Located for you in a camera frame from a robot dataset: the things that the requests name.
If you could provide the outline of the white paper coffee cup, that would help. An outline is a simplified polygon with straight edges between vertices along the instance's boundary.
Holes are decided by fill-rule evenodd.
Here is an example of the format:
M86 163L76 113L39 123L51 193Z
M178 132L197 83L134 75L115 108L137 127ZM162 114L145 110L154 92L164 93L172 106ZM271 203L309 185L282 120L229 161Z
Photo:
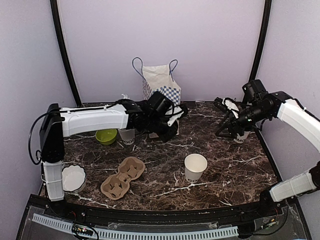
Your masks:
M208 167L207 159L198 153L193 153L184 159L184 176L189 183L196 183Z

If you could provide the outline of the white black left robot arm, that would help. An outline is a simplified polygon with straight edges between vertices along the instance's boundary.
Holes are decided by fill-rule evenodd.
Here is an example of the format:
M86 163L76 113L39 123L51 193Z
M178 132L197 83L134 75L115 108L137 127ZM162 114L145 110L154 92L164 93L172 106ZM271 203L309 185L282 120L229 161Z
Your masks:
M70 206L63 201L65 138L99 130L134 129L139 133L156 133L166 143L177 134L178 120L187 113L186 107L174 105L159 91L147 100L119 99L96 107L68 108L51 104L47 112L36 119L43 120L39 130L40 149L29 155L35 165L43 166L51 210L60 218L67 218L71 213Z

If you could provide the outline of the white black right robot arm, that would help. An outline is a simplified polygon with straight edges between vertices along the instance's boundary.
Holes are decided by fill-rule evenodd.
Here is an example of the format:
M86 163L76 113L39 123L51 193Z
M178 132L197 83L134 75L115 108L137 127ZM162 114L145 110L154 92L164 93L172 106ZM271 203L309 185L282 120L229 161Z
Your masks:
M221 138L246 139L256 128L256 123L279 119L294 128L317 150L320 148L320 120L306 110L296 99L283 91L269 93L261 80L246 83L243 102L229 97L214 100L214 105L226 115L215 135ZM260 194L255 213L266 217L275 208L275 203L288 198L313 193L320 189L320 166L306 170L290 179L279 182Z

